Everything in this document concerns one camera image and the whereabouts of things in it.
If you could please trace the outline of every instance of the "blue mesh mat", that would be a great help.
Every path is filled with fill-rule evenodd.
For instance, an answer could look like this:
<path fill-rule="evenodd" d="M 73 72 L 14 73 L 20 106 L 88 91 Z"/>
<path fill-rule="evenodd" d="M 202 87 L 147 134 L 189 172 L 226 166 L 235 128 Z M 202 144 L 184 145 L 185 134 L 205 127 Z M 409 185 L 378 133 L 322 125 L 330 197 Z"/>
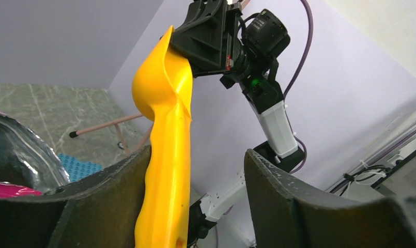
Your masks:
<path fill-rule="evenodd" d="M 58 158 L 60 159 L 65 170 L 68 172 L 71 182 L 76 182 L 103 169 L 103 167 L 99 164 L 82 162 L 63 153 L 60 153 Z"/>

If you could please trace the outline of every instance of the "plastic bag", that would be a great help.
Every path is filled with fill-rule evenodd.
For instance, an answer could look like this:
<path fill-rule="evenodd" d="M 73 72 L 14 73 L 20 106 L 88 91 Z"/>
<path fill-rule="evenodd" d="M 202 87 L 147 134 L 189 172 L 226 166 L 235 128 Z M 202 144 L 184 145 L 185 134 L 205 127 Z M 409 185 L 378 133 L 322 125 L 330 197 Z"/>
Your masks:
<path fill-rule="evenodd" d="M 69 183 L 59 158 L 38 135 L 0 112 L 0 182 L 47 192 Z"/>

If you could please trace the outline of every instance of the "yellow scoop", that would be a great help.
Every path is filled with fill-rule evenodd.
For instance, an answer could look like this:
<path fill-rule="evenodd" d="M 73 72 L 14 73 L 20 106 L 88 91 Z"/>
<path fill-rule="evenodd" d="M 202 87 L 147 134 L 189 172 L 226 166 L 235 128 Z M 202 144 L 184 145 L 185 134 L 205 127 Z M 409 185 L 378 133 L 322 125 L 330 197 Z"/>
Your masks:
<path fill-rule="evenodd" d="M 169 46 L 171 26 L 138 69 L 133 100 L 148 119 L 151 160 L 136 221 L 135 247 L 187 247 L 193 78 L 188 60 Z"/>

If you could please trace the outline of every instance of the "pink object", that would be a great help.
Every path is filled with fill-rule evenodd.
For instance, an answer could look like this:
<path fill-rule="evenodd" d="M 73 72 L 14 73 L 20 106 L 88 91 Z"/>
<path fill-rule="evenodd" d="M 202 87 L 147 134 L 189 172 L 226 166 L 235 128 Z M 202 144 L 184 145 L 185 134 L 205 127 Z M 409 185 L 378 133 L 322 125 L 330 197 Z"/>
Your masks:
<path fill-rule="evenodd" d="M 11 198 L 24 195 L 41 195 L 42 192 L 24 186 L 0 182 L 0 198 Z"/>

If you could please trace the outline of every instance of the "marble countertop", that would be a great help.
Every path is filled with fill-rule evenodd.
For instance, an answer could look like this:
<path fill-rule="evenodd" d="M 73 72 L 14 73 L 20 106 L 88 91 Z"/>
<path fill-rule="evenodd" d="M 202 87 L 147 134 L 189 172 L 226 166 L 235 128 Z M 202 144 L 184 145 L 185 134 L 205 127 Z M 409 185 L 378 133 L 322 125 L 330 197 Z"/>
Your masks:
<path fill-rule="evenodd" d="M 0 84 L 0 111 L 31 128 L 57 154 L 103 167 L 126 157 L 117 146 L 119 139 L 114 127 L 69 137 L 72 131 L 125 116 L 103 89 Z M 143 133 L 131 121 L 119 126 L 133 150 Z"/>

